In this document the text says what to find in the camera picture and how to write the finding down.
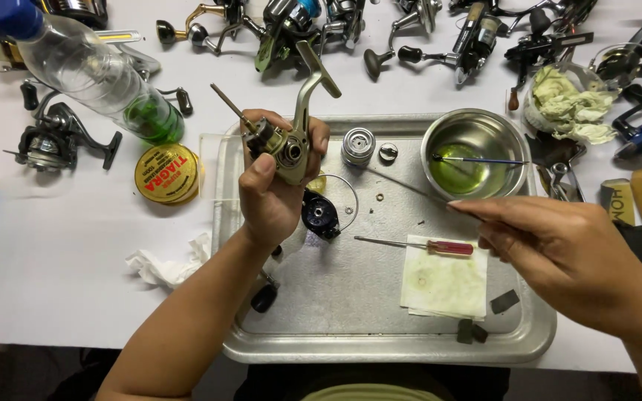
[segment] blue bottle cap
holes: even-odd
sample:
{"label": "blue bottle cap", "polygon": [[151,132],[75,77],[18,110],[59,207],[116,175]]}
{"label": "blue bottle cap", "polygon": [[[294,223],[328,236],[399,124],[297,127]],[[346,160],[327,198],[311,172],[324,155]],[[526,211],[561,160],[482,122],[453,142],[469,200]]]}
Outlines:
{"label": "blue bottle cap", "polygon": [[31,0],[0,0],[0,31],[14,39],[30,39],[39,31],[43,14]]}

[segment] plastic container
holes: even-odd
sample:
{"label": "plastic container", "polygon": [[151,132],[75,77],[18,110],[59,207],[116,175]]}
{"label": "plastic container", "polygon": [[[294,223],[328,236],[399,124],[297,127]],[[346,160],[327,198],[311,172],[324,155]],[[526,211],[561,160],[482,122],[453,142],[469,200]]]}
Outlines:
{"label": "plastic container", "polygon": [[[551,66],[557,70],[561,70],[561,68],[564,67],[563,63],[555,63]],[[603,83],[601,78],[588,68],[574,63],[567,63],[565,68],[566,71],[564,72],[564,75],[566,76],[566,79],[576,87],[577,91],[603,92],[607,90],[606,84]],[[529,90],[526,92],[526,95],[524,95],[523,115],[527,123],[540,131],[549,133],[555,131],[568,132],[566,130],[558,129],[557,123],[547,120],[541,112],[539,112],[539,108],[536,106],[536,102],[534,100],[534,77],[531,77]]]}
{"label": "plastic container", "polygon": [[0,0],[0,31],[16,40],[41,82],[150,143],[182,138],[180,112],[83,23],[44,14],[30,1]]}

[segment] left hand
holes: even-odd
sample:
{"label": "left hand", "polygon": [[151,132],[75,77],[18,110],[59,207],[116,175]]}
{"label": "left hand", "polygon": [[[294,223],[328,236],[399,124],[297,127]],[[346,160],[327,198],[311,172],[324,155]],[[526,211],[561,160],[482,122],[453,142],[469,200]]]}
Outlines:
{"label": "left hand", "polygon": [[[253,109],[243,113],[250,121],[266,117],[277,127],[291,129],[291,124],[273,111]],[[255,243],[273,248],[296,230],[301,217],[304,187],[319,173],[321,156],[328,149],[330,133],[331,129],[323,121],[313,117],[309,119],[311,151],[304,181],[298,186],[290,186],[275,176],[276,162],[271,155],[263,153],[251,163],[245,148],[246,170],[239,178],[239,192],[245,217],[244,229]]]}

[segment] white table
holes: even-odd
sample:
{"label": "white table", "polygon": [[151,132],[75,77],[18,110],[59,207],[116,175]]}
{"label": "white table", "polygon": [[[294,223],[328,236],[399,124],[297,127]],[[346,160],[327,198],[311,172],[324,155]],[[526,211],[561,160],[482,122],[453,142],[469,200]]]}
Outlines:
{"label": "white table", "polygon": [[[503,0],[507,9],[526,8],[534,0]],[[198,149],[198,134],[223,133],[236,120],[209,88],[214,81],[241,108],[263,107],[292,114],[300,81],[295,71],[283,71],[263,81],[254,71],[257,43],[242,32],[227,40],[225,51],[214,57],[196,54],[188,43],[163,51],[155,32],[156,19],[183,25],[193,1],[111,1],[111,29],[138,29],[146,41],[136,49],[163,64],[153,78],[159,88],[184,86],[195,106],[186,120],[183,143]],[[505,50],[516,45],[522,32],[499,39],[494,55],[473,84],[456,89],[449,67],[411,65],[397,59],[374,84],[362,66],[366,48],[385,51],[390,23],[400,12],[389,0],[367,6],[366,30],[352,54],[328,50],[324,64],[343,92],[332,99],[323,90],[314,93],[311,114],[404,114],[484,108],[504,113],[505,91],[516,81],[507,66]],[[426,52],[448,51],[458,34],[446,9],[438,14],[431,36],[411,36],[419,29],[399,33],[400,46],[418,46]],[[210,32],[222,23],[202,18]],[[642,2],[601,0],[583,32],[595,31],[595,42],[577,48],[574,60],[588,63],[605,45],[626,41],[642,26]],[[55,179],[14,163],[2,149],[15,150],[23,129],[32,122],[22,108],[19,91],[24,73],[0,74],[0,342],[30,345],[121,348],[139,324],[167,296],[132,274],[123,259],[144,248],[162,260],[186,260],[187,241],[211,229],[211,206],[197,199],[179,208],[153,205],[136,194],[133,167],[146,144],[129,133],[109,172],[102,159],[80,148],[78,168]],[[66,100],[61,96],[58,101]],[[68,99],[92,136],[107,143],[117,127]],[[628,106],[619,102],[612,118]],[[599,184],[608,178],[630,176],[611,163],[618,141],[590,146],[576,168],[589,201],[596,201]],[[538,368],[632,372],[634,368],[619,340],[579,326],[559,316],[557,336],[539,360],[525,364]]]}

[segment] oily paper towel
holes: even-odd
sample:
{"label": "oily paper towel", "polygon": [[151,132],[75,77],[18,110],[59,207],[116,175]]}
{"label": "oily paper towel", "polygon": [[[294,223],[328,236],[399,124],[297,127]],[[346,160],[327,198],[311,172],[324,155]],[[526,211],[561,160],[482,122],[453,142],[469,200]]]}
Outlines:
{"label": "oily paper towel", "polygon": [[[449,241],[408,235],[408,242]],[[400,306],[409,314],[483,321],[486,316],[489,253],[472,243],[471,256],[428,252],[408,246]]]}
{"label": "oily paper towel", "polygon": [[192,248],[192,256],[187,263],[173,260],[161,262],[150,251],[142,249],[126,258],[126,263],[137,271],[146,283],[159,285],[162,282],[175,289],[210,258],[210,237],[207,233],[188,243]]}

